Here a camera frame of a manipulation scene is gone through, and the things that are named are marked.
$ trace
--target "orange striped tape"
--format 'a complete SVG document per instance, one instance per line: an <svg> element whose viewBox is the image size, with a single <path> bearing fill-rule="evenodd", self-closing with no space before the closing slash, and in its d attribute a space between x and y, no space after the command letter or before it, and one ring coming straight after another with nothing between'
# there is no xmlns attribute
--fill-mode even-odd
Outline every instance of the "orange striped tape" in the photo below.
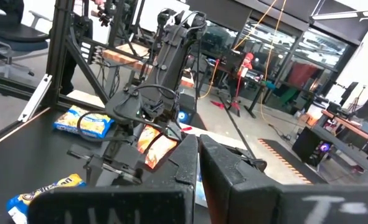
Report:
<svg viewBox="0 0 368 224"><path fill-rule="evenodd" d="M293 171L304 183L306 184L313 184L311 181L309 181L306 177L304 177L298 170L296 170L286 159L284 159L279 153L277 153L271 146L269 146L265 141L262 139L259 139L261 145L266 147L276 158L278 158L285 166L287 166L290 170Z"/></svg>

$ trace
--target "blue snack bag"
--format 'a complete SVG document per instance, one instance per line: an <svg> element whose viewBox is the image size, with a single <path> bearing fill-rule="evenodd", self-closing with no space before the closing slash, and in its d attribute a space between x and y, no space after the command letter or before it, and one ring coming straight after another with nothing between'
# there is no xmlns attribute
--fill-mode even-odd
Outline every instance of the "blue snack bag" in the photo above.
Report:
<svg viewBox="0 0 368 224"><path fill-rule="evenodd" d="M87 112L88 111L77 106L72 106L66 113L64 113L60 118L58 118L57 121L54 122L54 128L77 134L78 119ZM81 120L80 127L83 131L83 134L93 138L103 139L112 123L113 120L108 116L94 113L86 115Z"/></svg>
<svg viewBox="0 0 368 224"><path fill-rule="evenodd" d="M8 214L12 217L16 224L27 224L27 209L29 204L38 195L52 190L57 187L83 187L86 183L80 178L78 174L72 174L66 178L59 180L51 185L42 187L28 194L20 194L7 202L6 208Z"/></svg>

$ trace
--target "orange cable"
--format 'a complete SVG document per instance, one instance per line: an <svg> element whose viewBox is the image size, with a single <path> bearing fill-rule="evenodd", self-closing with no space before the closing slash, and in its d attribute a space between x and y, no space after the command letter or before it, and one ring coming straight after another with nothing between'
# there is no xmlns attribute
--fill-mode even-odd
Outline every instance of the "orange cable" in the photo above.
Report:
<svg viewBox="0 0 368 224"><path fill-rule="evenodd" d="M281 8L281 12L280 12L280 14L279 14L278 22L276 22L275 31L274 31L274 34L273 34L273 38L272 38L272 40L271 40L270 52L268 53L267 65L266 65L266 68L265 68L265 77L264 77L264 82L267 82L268 66L270 65L271 53L272 53L272 48L273 48L273 41L274 41L274 39L275 39L276 32L278 31L279 23L280 23L281 18L282 18L283 9L285 8L285 4L286 4L286 0L283 0L283 5L282 5L282 8ZM270 124L270 123L269 123L269 122L264 118L264 113L263 113L263 93L262 93L262 92L261 92L260 113L261 113L261 116L262 116L263 120L264 120L266 123Z"/></svg>
<svg viewBox="0 0 368 224"><path fill-rule="evenodd" d="M204 96L200 96L199 99L205 98L210 93L210 90L211 90L211 87L212 87L213 81L214 81L214 75L215 75L215 72L217 71L217 67L219 66L219 62L220 62L219 60L215 61L214 72L213 72L213 75L211 77L211 82L210 82L209 89L207 90L207 93Z"/></svg>
<svg viewBox="0 0 368 224"><path fill-rule="evenodd" d="M277 0L274 0L273 2L272 2L272 4L271 4L271 6L270 7L268 7L268 9L267 9L267 11L264 13L264 15L261 17L261 19L257 22L257 24L254 26L254 29L252 29L252 31L251 32L249 32L246 36L245 36L245 38L243 38L240 42L239 42L239 44L237 44L234 48L233 48L233 50L236 50L236 48L238 48L246 39L247 39L247 37L249 37L250 35L252 35L253 33L254 33L254 31L255 31L255 29L256 29L256 27L258 27L258 25L260 25L260 23L261 23L261 21L264 19L264 17L270 12L270 10L272 9L272 7L273 7L273 5L276 3L276 1ZM213 81L214 81L214 75L215 75L215 72L217 71L217 66L218 66L218 63L216 62L215 63L215 67L214 67L214 72L213 72L213 75L212 75L212 78L211 78L211 83L210 83L210 86L209 86L209 89L207 90L207 93L204 95L204 96L201 96L201 97L199 97L199 99L201 99L201 98L205 98L209 93L210 93L210 90L211 90L211 87L212 87L212 84L213 84Z"/></svg>
<svg viewBox="0 0 368 224"><path fill-rule="evenodd" d="M250 37L250 35L252 35L255 31L256 31L256 28L258 27L258 25L260 25L261 21L264 19L264 17L270 12L270 10L272 9L273 5L276 3L277 0L274 0L271 4L270 7L268 7L267 11L264 13L264 15L261 17L261 19L256 23L256 25L254 26L254 28L245 36L245 38L243 38L239 44L237 44L235 47L234 47L234 50L236 50L246 39L247 37Z"/></svg>

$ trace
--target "computer tower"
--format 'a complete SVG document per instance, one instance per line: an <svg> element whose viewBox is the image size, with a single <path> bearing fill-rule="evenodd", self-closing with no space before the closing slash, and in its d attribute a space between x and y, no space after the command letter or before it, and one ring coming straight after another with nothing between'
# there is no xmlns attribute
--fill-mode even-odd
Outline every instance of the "computer tower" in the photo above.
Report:
<svg viewBox="0 0 368 224"><path fill-rule="evenodd" d="M316 167L331 147L331 142L326 141L305 127L292 146L292 150L302 162Z"/></svg>
<svg viewBox="0 0 368 224"><path fill-rule="evenodd" d="M181 93L179 95L179 122L190 125L195 114L195 98L185 93Z"/></svg>

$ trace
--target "snack bag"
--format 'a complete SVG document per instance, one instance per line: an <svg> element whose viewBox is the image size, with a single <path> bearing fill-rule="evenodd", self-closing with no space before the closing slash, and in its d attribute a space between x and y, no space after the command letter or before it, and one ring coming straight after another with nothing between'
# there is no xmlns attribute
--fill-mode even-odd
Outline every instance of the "snack bag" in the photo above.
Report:
<svg viewBox="0 0 368 224"><path fill-rule="evenodd" d="M29 204L38 195L57 187L82 187L85 185L85 182L78 176L78 174L72 174L49 186L42 187L28 194L20 194L13 197L7 202L8 214L16 224L26 224Z"/></svg>
<svg viewBox="0 0 368 224"><path fill-rule="evenodd" d="M138 151L140 153L144 153L145 149L159 133L160 132L158 130L147 125L139 137ZM170 140L165 136L161 136L149 149L145 158L145 164L153 169L160 159L176 145L176 141Z"/></svg>
<svg viewBox="0 0 368 224"><path fill-rule="evenodd" d="M77 121L86 112L88 111L77 106L72 106L65 114L54 122L54 128L77 134ZM112 123L113 120L106 115L89 114L82 119L80 125L83 134L93 138L102 139L106 136Z"/></svg>

